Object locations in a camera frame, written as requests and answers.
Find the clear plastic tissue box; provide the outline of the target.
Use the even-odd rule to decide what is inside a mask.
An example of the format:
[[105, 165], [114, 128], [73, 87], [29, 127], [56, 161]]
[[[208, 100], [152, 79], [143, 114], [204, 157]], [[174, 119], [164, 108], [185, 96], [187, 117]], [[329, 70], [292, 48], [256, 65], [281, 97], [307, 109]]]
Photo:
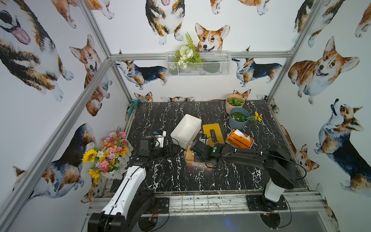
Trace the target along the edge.
[[203, 163], [203, 162], [197, 162], [197, 161], [195, 161], [195, 153], [194, 153], [194, 161], [193, 162], [186, 161], [186, 164], [189, 167], [198, 168], [198, 169], [204, 169], [204, 170], [211, 170], [212, 169], [210, 167], [207, 167], [207, 165], [205, 163]]

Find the white rectangular tissue box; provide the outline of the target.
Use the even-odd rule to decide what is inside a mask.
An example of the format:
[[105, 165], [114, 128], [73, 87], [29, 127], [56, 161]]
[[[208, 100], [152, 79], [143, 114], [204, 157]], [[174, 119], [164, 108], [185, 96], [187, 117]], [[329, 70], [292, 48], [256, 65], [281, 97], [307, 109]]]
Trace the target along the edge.
[[173, 142], [186, 149], [187, 144], [193, 142], [201, 130], [202, 120], [186, 114], [171, 133]]

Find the yellow wooden slotted lid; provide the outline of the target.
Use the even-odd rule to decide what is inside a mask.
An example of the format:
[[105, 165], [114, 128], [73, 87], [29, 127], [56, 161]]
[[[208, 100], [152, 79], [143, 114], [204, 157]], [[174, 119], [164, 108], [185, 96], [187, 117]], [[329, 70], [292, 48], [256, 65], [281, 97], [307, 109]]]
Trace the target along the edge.
[[225, 144], [219, 124], [203, 125], [203, 133], [207, 136], [207, 145], [213, 147], [215, 144]]

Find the orange tissue pack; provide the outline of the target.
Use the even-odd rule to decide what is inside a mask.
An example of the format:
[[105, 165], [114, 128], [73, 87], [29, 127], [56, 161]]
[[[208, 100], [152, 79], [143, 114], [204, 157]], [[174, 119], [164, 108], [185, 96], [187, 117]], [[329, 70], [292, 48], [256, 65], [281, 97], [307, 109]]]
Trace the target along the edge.
[[227, 135], [225, 143], [237, 148], [250, 149], [254, 144], [254, 139], [239, 130], [232, 130]]

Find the light wooden slotted lid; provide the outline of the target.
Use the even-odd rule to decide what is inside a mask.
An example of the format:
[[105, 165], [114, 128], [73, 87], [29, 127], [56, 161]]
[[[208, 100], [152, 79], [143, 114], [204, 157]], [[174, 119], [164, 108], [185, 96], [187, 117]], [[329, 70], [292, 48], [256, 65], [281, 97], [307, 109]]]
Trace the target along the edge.
[[184, 152], [185, 161], [190, 161], [190, 162], [194, 161], [194, 153], [190, 150], [191, 146], [192, 144], [189, 144], [187, 146], [186, 151]]

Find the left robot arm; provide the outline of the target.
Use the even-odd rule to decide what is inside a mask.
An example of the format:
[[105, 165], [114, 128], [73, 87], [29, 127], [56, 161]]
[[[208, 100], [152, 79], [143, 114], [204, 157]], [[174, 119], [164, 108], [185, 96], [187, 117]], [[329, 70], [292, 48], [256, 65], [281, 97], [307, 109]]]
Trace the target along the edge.
[[171, 156], [169, 137], [147, 135], [129, 159], [126, 174], [115, 195], [99, 213], [93, 213], [87, 222], [88, 232], [131, 232], [142, 214], [155, 203], [150, 190], [138, 191], [146, 172], [156, 161]]

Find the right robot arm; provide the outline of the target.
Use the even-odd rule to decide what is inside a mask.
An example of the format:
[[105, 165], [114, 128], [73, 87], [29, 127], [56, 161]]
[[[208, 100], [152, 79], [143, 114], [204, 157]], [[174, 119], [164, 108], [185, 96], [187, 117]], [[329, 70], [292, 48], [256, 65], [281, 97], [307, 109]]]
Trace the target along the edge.
[[207, 145], [195, 141], [189, 147], [197, 161], [209, 168], [218, 168], [222, 164], [240, 164], [255, 166], [269, 174], [269, 181], [264, 191], [265, 200], [278, 203], [287, 189], [293, 189], [296, 181], [296, 163], [291, 156], [278, 146], [264, 149], [233, 147], [228, 144]]

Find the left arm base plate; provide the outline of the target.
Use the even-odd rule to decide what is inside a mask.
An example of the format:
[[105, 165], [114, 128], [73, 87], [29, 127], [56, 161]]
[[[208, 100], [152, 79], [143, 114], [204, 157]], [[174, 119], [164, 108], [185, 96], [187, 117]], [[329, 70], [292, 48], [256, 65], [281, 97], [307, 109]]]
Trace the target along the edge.
[[168, 214], [170, 206], [169, 197], [156, 197], [149, 200], [143, 215]]

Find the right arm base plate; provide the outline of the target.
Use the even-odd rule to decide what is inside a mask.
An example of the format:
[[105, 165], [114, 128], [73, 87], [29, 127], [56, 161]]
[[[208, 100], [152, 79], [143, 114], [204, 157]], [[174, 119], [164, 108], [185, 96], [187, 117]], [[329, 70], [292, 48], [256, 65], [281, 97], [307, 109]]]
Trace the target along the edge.
[[283, 195], [277, 203], [267, 200], [263, 195], [246, 195], [245, 198], [249, 211], [272, 213], [276, 210], [288, 210], [288, 204]]

